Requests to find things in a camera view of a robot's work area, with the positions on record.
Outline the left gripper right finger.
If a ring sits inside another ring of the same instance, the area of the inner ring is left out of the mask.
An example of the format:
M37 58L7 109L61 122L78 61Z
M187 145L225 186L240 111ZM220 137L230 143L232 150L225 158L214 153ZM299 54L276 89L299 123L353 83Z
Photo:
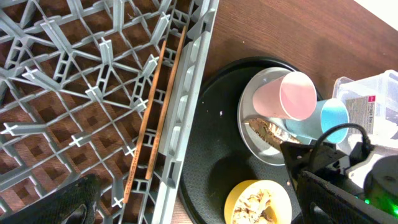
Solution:
M280 148L304 223L397 223L397 217L364 202L363 184L346 176L349 155L326 144L311 169L313 146L284 142Z

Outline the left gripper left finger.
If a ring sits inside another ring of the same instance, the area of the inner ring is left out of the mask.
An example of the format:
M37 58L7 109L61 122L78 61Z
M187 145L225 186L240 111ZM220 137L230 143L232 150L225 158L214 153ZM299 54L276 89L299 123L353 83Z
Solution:
M89 174L1 219L1 223L94 223L100 199L100 180Z

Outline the food scraps pile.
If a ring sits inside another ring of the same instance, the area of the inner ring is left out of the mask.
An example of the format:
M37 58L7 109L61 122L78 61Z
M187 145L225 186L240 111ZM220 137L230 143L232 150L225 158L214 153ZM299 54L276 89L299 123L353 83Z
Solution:
M275 219L271 209L272 195L268 190L250 188L238 198L234 208L233 224L271 224Z

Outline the yellow bowl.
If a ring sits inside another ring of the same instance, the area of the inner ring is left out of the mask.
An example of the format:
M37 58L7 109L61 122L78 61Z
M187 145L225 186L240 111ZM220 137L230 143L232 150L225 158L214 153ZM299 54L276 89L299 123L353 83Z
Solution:
M271 209L267 212L275 219L275 224L285 224L292 221L292 204L286 190L277 182L271 180L245 180L235 186L229 193L224 205L224 220L233 224L233 213L238 198L250 188L268 190L272 195Z

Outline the brown gold snack wrapper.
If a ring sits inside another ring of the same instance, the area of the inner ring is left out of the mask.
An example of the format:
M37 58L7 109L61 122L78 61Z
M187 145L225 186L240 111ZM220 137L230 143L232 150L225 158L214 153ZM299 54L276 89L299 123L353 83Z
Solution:
M248 124L249 127L263 141L265 141L278 151L281 151L280 145L283 142L301 144L301 141L298 140L296 137L270 121L266 121L261 118L251 118L247 119L244 123Z

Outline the blue plastic cup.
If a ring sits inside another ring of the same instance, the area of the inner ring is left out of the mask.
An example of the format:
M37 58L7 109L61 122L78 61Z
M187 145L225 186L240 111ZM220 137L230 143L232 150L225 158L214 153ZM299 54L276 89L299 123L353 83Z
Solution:
M298 136L318 139L329 129L349 123L349 114L345 104L335 98L317 102L312 115L302 121L286 120L285 126Z

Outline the light grey round plate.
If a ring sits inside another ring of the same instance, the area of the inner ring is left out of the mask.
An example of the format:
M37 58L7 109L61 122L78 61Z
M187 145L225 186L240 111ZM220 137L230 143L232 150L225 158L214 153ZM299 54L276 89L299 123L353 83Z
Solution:
M310 143L309 140L298 137L296 134L293 134L287 130L285 126L285 121L292 119L280 119L280 118L271 118L271 117L262 116L254 110L252 104L253 94L259 87L277 78L280 78L290 72L292 71L282 67L271 67L261 70L250 79L250 81L244 88L238 103L238 114L237 114L238 129L245 145L259 160L273 166L284 165L284 157L282 153L277 149L273 148L272 146L270 146L265 141L263 141L249 127L249 125L245 124L244 122L247 119L251 118L261 118L263 120L275 123L285 131L289 132L291 135L300 140L301 144Z

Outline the pink plastic cup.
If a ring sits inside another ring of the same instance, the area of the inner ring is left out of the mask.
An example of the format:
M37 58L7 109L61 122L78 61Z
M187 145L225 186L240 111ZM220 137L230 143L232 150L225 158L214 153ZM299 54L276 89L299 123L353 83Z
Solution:
M253 94L252 104L262 116L301 121L314 112L317 92L306 74L290 72L259 87Z

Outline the wooden chopstick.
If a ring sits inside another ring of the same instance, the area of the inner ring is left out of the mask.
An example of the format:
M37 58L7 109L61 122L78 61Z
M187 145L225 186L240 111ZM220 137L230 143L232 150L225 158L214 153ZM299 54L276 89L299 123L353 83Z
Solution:
M152 174L153 174L153 171L155 168L155 162L156 162L156 157L157 157L157 153L159 150L159 144L160 144L160 139L162 136L162 130L164 128L167 110L168 110L169 103L170 103L170 97L172 94L172 89L173 89L174 82L175 82L175 76L177 73L178 64L180 61L180 57L181 57L181 53L182 53L182 49L183 49L183 43L184 43L186 34L187 34L187 26L184 26L180 40L178 42L177 53L175 56L174 65L172 67L172 71L169 76L169 81L168 81L167 89L165 92L164 103L162 105L162 110L160 112L160 117L159 117L159 122L157 125L157 131L155 134L154 144L152 146L149 164L148 164L148 168L147 168L147 172L146 172L146 176L145 176L146 180L150 180L152 178Z
M166 45L167 45L167 41L164 40L162 43L162 47L161 47L161 51L160 51L160 55L159 55L159 60L158 60L158 64L154 73L154 77L152 80L152 85L149 91L149 96L148 96L148 102L146 104L147 108L145 109L144 112L144 116L142 119L142 123L140 126L140 130L139 130L139 135L138 135L138 139L137 139L137 144L136 144L136 150L134 153L134 158L132 160L131 166L130 166L130 170L129 170L129 176L126 182L126 186L124 189L124 198L123 198L123 203L127 204L129 201L129 196L131 193L131 188L134 182L134 176L136 173L136 169L137 169L137 165L139 162L139 156L141 153L141 149L142 149L142 145L143 145L143 141L144 141L144 136L146 133L146 127L147 127L147 122L150 116L150 111L152 109L152 104L153 104L153 100L154 100L154 95L155 95L155 90L156 90L156 86L159 80L159 74L160 74L160 70L162 67L162 62L164 59L164 53L165 53L165 49L166 49Z

